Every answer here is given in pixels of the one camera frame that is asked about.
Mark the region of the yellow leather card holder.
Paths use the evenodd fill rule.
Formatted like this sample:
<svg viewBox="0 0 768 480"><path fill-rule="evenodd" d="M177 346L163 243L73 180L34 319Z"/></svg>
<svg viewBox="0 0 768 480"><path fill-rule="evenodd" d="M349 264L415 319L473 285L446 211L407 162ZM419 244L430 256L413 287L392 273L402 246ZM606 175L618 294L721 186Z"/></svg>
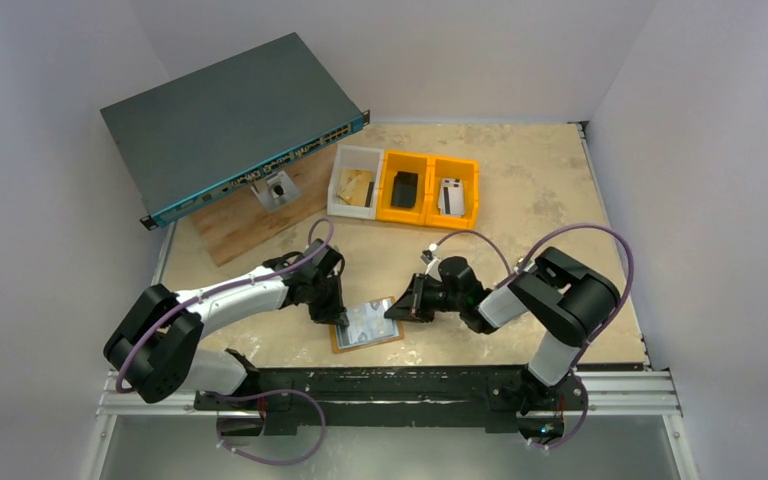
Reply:
<svg viewBox="0 0 768 480"><path fill-rule="evenodd" d="M384 316L394 302L395 298L388 296L348 307L348 325L329 327L332 352L347 353L402 340L405 332L401 323Z"/></svg>

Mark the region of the gold cards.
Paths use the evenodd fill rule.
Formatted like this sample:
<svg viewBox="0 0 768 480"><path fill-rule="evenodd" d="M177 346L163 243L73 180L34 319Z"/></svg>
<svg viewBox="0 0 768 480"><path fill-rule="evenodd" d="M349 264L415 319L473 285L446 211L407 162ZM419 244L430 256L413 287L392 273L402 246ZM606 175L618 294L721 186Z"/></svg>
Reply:
<svg viewBox="0 0 768 480"><path fill-rule="evenodd" d="M342 169L337 198L345 205L367 208L371 206L374 188L374 175L371 171Z"/></svg>

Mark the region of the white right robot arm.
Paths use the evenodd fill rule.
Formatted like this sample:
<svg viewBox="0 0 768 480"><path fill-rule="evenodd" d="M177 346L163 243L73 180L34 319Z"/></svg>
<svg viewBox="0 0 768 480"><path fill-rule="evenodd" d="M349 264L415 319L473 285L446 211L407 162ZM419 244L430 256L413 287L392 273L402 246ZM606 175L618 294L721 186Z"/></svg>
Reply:
<svg viewBox="0 0 768 480"><path fill-rule="evenodd" d="M535 264L501 286L483 286L461 256L443 259L435 276L417 273L384 313L390 320L429 323L456 312L475 333L489 335L530 313L544 327L538 350L521 381L524 399L544 407L591 335L620 306L621 294L606 277L565 252L549 247Z"/></svg>

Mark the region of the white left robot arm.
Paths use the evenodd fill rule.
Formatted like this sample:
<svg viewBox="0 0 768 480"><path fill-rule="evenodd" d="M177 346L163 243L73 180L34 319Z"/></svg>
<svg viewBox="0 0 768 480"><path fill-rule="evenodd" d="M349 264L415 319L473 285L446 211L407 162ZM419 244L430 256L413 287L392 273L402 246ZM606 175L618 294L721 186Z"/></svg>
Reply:
<svg viewBox="0 0 768 480"><path fill-rule="evenodd" d="M179 390L202 391L232 408L252 405L260 373L234 349L207 351L209 335L249 317L304 305L316 324L345 326L344 256L322 239L303 252L264 261L246 275L195 290L146 288L103 348L119 392L160 402Z"/></svg>

